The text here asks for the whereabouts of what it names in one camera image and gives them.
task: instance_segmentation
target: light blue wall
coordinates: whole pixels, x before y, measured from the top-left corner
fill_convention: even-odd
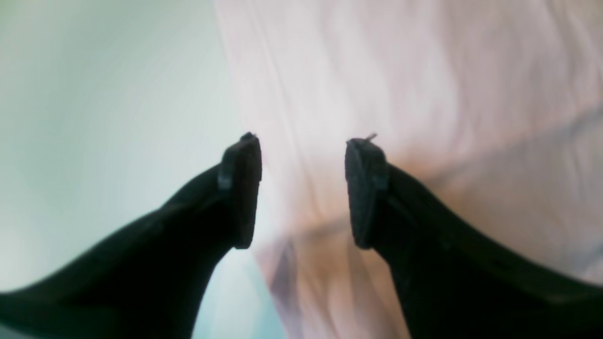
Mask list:
[[[220,43],[208,0],[0,0],[0,290],[50,274],[219,162],[245,132]],[[201,310],[222,320],[204,337],[230,337],[219,326],[232,312],[267,314],[282,335],[251,254],[225,262]],[[217,281],[233,276],[246,292],[229,297]]]

